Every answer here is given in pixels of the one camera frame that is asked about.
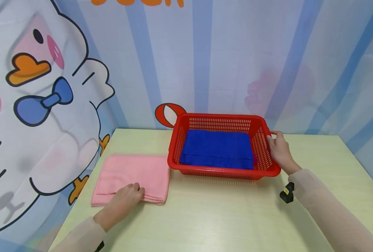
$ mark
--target orange text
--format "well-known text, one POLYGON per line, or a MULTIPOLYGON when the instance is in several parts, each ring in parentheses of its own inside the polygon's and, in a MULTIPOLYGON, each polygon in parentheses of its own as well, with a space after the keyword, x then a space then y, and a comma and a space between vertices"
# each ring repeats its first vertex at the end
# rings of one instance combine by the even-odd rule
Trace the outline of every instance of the orange text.
MULTIPOLYGON (((102 5, 105 3, 107 0, 91 0, 91 3, 93 5, 102 5)), ((142 3, 148 6, 156 6, 156 5, 161 5, 163 0, 140 0, 142 3)), ((117 0, 117 2, 120 5, 133 5, 135 0, 117 0)), ((167 6, 171 5, 171 0, 164 0, 167 6)), ((178 6, 179 7, 184 7, 184 0, 177 0, 178 6)))

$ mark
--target beige sleeve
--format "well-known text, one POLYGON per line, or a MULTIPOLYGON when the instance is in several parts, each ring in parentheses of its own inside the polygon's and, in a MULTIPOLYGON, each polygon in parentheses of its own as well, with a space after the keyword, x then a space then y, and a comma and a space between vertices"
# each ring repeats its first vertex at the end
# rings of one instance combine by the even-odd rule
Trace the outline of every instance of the beige sleeve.
POLYGON ((50 252, 95 252, 104 236, 104 229, 94 222, 93 217, 89 217, 50 252))
POLYGON ((373 252, 373 235, 310 170, 289 176, 305 207, 335 252, 373 252))

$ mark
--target hand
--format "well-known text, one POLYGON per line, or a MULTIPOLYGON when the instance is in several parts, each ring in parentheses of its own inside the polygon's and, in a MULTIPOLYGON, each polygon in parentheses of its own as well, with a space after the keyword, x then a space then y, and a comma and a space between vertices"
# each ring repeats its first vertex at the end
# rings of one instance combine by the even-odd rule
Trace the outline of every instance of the hand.
POLYGON ((272 136, 267 136, 270 146, 270 155, 273 160, 277 162, 287 175, 301 170, 301 167, 293 160, 288 142, 284 139, 283 133, 280 131, 272 131, 271 133, 276 135, 276 139, 273 139, 272 136))
POLYGON ((145 189, 141 188, 139 183, 119 189, 107 206, 94 215, 94 221, 107 232, 125 219, 128 213, 141 201, 144 193, 145 189))

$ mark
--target blue towel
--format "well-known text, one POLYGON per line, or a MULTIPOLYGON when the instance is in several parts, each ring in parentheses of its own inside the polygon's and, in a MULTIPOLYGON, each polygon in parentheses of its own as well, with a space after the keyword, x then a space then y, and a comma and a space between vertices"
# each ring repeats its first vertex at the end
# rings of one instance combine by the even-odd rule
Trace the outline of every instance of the blue towel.
POLYGON ((187 132, 180 163, 185 165, 254 169, 250 137, 238 132, 187 132))

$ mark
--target folded pink towel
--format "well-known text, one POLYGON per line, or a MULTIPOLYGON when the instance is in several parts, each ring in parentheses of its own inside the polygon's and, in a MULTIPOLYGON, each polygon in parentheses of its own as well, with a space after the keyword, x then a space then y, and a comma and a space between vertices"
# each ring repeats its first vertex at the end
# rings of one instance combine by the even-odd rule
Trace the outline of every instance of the folded pink towel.
POLYGON ((101 169, 91 206, 104 207, 119 189, 133 183, 145 188, 143 201, 163 205, 169 182, 170 168, 165 156, 112 155, 101 169))

